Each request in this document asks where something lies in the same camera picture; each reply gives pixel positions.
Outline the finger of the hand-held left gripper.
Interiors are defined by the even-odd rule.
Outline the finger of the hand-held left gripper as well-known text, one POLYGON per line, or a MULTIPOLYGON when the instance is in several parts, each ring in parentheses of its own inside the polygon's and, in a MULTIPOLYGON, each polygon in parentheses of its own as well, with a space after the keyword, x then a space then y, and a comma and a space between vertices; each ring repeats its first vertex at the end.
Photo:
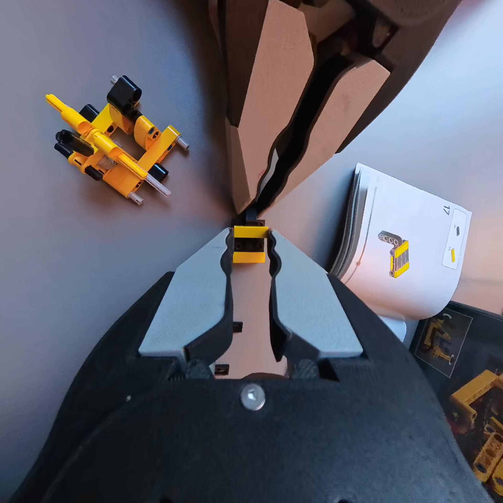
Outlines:
POLYGON ((286 148, 255 208, 262 214, 336 153, 391 72, 352 54, 330 58, 316 72, 295 114, 286 148))
POLYGON ((300 1, 209 1, 221 49, 231 197, 255 204, 275 142, 292 119, 314 67, 300 1))

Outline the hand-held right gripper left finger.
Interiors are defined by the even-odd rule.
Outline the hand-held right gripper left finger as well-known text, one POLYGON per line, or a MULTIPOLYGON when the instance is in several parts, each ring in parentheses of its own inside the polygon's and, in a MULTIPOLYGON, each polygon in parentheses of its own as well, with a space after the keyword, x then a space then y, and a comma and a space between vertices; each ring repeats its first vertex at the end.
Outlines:
POLYGON ((233 249, 228 227, 175 270, 138 348, 142 357, 174 358, 183 371, 205 364, 213 373, 233 338, 233 249))

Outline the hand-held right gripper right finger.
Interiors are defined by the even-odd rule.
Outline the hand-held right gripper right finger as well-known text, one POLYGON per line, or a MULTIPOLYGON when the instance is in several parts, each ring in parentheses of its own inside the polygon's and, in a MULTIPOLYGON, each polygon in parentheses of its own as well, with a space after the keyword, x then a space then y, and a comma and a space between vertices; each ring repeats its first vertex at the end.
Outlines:
POLYGON ((270 341, 277 361, 359 357, 357 338, 326 270, 278 231, 267 236, 270 341))

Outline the yellow and black brick assembly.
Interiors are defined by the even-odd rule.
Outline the yellow and black brick assembly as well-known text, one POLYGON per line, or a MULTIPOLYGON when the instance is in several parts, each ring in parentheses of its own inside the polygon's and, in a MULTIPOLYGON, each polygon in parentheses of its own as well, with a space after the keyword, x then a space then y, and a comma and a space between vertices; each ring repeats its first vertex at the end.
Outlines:
POLYGON ((233 264, 262 264, 266 261, 265 239, 269 228, 264 225, 235 225, 233 264))

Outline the small black lego piece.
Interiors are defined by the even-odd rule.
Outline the small black lego piece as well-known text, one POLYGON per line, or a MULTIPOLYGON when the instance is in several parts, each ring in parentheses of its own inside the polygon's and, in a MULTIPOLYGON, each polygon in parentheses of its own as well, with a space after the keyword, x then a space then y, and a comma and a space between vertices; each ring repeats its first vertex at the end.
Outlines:
POLYGON ((232 220, 232 226, 252 226, 252 227, 264 227, 266 226, 265 220, 258 219, 257 211, 255 207, 249 207, 239 214, 235 219, 232 220))

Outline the lego instruction booklet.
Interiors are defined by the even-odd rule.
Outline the lego instruction booklet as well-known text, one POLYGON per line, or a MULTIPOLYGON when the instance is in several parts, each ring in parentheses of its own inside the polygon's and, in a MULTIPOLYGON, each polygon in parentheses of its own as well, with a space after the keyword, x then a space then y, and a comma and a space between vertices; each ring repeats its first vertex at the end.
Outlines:
POLYGON ((330 273, 381 317, 430 318, 458 286, 471 217, 358 163, 330 273))

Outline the yellow technic lego assembly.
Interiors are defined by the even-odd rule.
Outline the yellow technic lego assembly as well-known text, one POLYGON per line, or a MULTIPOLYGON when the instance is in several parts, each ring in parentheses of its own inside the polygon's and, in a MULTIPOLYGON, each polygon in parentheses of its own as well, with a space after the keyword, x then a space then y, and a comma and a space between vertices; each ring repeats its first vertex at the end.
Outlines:
POLYGON ((188 151, 189 145, 174 126, 161 131, 142 113, 142 90, 129 77, 114 75, 111 83, 101 111, 91 104, 77 111, 54 94, 45 96, 69 126, 56 133, 55 150, 81 173, 136 205, 143 203, 137 194, 143 184, 169 196, 163 184, 168 170, 161 162, 175 146, 188 151))

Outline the black lego box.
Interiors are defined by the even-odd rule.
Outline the black lego box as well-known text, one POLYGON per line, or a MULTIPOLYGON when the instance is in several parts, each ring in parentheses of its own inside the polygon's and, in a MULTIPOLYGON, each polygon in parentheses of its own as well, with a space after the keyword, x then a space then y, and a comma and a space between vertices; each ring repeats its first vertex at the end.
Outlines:
POLYGON ((502 502, 502 315, 451 301, 421 320, 410 351, 493 502, 502 502))

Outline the white plastic object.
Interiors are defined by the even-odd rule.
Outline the white plastic object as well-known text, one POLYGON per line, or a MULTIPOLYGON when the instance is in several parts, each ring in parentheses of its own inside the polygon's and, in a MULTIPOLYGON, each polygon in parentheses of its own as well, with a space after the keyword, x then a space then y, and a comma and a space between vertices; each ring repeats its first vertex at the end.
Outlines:
POLYGON ((378 316, 387 327, 396 335, 400 342, 404 342, 406 338, 407 325, 404 320, 389 318, 385 316, 378 316))

